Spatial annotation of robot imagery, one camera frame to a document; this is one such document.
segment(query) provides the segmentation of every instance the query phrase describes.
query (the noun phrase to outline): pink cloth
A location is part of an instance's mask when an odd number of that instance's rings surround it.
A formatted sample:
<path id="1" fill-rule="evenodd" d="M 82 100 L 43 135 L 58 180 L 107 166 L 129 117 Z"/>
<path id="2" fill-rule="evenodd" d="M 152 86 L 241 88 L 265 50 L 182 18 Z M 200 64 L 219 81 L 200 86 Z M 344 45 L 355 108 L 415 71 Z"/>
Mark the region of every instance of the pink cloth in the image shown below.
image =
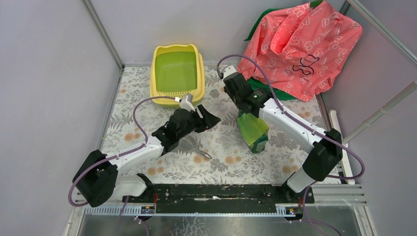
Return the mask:
<path id="1" fill-rule="evenodd" d="M 322 2 L 273 11 L 259 23 L 245 55 L 259 64 L 274 88 L 309 101 L 329 90 L 352 51 L 362 27 Z M 266 84 L 260 71 L 242 59 L 238 71 Z"/>

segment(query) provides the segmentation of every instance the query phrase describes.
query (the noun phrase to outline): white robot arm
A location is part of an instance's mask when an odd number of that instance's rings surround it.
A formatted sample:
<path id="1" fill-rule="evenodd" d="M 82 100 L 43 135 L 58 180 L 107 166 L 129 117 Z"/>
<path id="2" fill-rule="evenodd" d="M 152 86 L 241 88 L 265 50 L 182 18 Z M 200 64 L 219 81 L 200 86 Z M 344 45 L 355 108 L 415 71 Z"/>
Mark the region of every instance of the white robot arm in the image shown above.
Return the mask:
<path id="1" fill-rule="evenodd" d="M 282 103 L 280 103 L 283 107 L 283 110 L 281 110 L 277 107 L 269 91 L 263 88 L 254 91 L 243 75 L 238 73 L 233 66 L 224 70 L 223 78 L 226 85 L 225 91 L 239 109 L 245 113 L 252 113 L 254 116 L 277 126 L 284 133 L 290 135 L 309 154 L 302 168 L 284 183 L 292 191 L 299 193 L 313 182 L 323 181 L 341 160 L 341 148 L 315 135 L 315 133 L 321 133 L 340 143 L 341 135 L 337 130 L 332 129 L 327 132 L 304 120 Z M 311 131 L 289 118 L 284 111 L 299 122 L 314 129 L 315 133 L 311 133 Z"/>
<path id="2" fill-rule="evenodd" d="M 180 102 L 180 109 L 176 109 L 169 121 L 153 132 L 145 144 L 135 144 L 107 155 L 100 150 L 88 155 L 73 178 L 73 183 L 84 175 L 75 186 L 91 207 L 122 196 L 140 196 L 147 187 L 143 179 L 139 176 L 122 176 L 122 173 L 145 160 L 172 151 L 178 146 L 179 140 L 191 132 L 201 133 L 220 122 L 220 118 L 209 113 L 202 105 L 194 109 L 191 101 L 192 95 L 186 95 Z M 97 166 L 87 171 L 94 164 Z"/>

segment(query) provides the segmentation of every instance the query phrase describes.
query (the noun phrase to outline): metal pole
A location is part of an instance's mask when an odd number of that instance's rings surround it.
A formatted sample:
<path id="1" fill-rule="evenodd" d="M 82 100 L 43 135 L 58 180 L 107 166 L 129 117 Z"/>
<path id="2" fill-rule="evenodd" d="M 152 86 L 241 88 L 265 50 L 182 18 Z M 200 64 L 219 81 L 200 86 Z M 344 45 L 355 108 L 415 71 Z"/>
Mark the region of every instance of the metal pole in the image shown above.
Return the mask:
<path id="1" fill-rule="evenodd" d="M 106 44 L 107 49 L 109 49 L 109 52 L 113 57 L 113 60 L 115 60 L 119 69 L 122 70 L 123 69 L 123 61 L 120 59 L 120 56 L 117 53 L 116 48 L 113 45 L 112 41 L 110 40 L 110 37 L 107 34 L 107 31 L 103 26 L 103 23 L 101 23 L 101 20 L 98 17 L 97 12 L 95 11 L 94 6 L 92 5 L 91 1 L 90 0 L 81 0 L 81 2 L 84 3 L 84 6 L 86 7 L 87 12 L 91 16 L 91 19 L 92 19 L 93 23 L 95 24 L 101 38 L 104 40 L 104 43 Z"/>
<path id="2" fill-rule="evenodd" d="M 349 10 L 351 9 L 350 3 L 348 3 L 346 0 L 343 2 L 342 7 L 340 8 L 339 12 L 343 15 L 347 15 Z"/>
<path id="3" fill-rule="evenodd" d="M 352 133 L 346 136 L 342 140 L 342 144 L 346 144 L 349 142 L 353 137 L 358 135 L 364 129 L 369 127 L 372 123 L 374 123 L 377 119 L 387 113 L 391 108 L 401 102 L 404 98 L 406 98 L 410 93 L 417 89 L 417 80 L 411 82 L 405 89 L 403 89 L 399 94 L 397 94 L 393 99 L 391 99 L 388 103 L 383 105 L 377 112 L 375 112 L 371 117 L 366 119 L 360 126 L 358 126 Z"/>
<path id="4" fill-rule="evenodd" d="M 365 6 L 358 0 L 347 0 L 379 33 L 381 33 L 411 64 L 417 68 L 417 56 L 401 42 L 384 24 L 382 24 Z"/>

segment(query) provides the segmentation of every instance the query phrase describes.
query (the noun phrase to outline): gray wall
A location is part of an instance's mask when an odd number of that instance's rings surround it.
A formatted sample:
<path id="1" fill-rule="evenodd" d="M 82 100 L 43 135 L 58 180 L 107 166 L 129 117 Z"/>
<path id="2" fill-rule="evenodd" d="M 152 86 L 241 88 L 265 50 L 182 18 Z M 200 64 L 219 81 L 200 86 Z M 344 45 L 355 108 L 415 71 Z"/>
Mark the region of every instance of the gray wall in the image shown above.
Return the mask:
<path id="1" fill-rule="evenodd" d="M 363 4 L 417 53 L 417 1 L 364 0 Z M 347 135 L 417 78 L 415 69 L 355 10 L 349 16 L 363 36 L 334 87 L 327 106 L 338 111 Z M 349 143 L 366 164 L 362 184 L 380 236 L 415 235 L 417 92 Z M 352 160 L 354 171 L 358 164 Z"/>
<path id="2" fill-rule="evenodd" d="M 118 69 L 81 1 L 0 3 L 0 235 L 60 236 Z"/>
<path id="3" fill-rule="evenodd" d="M 92 0 L 125 63 L 150 64 L 157 46 L 193 43 L 205 64 L 243 53 L 255 21 L 268 8 L 304 0 Z"/>

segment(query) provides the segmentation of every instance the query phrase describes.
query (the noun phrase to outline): flower pattern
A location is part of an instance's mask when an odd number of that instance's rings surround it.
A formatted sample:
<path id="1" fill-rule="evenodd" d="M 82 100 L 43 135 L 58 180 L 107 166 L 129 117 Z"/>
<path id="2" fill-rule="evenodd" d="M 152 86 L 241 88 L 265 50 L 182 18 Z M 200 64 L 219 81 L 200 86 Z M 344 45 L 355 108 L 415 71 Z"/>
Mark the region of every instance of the flower pattern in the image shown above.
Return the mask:
<path id="1" fill-rule="evenodd" d="M 307 157 L 300 146 L 275 126 L 270 126 L 264 151 L 252 153 L 236 125 L 238 110 L 223 89 L 215 67 L 205 66 L 206 94 L 201 104 L 221 122 L 211 130 L 197 134 L 197 147 L 213 159 L 179 149 L 150 159 L 127 170 L 124 175 L 144 173 L 153 183 L 209 184 L 281 184 L 301 167 Z M 149 97 L 150 67 L 126 67 L 120 82 L 106 135 L 103 153 L 127 148 L 144 140 L 133 122 L 133 108 Z M 289 109 L 319 127 L 324 126 L 317 100 L 283 101 Z M 165 108 L 149 101 L 137 109 L 136 118 L 148 135 L 162 126 L 175 108 Z M 323 183 L 340 183 L 327 178 Z"/>

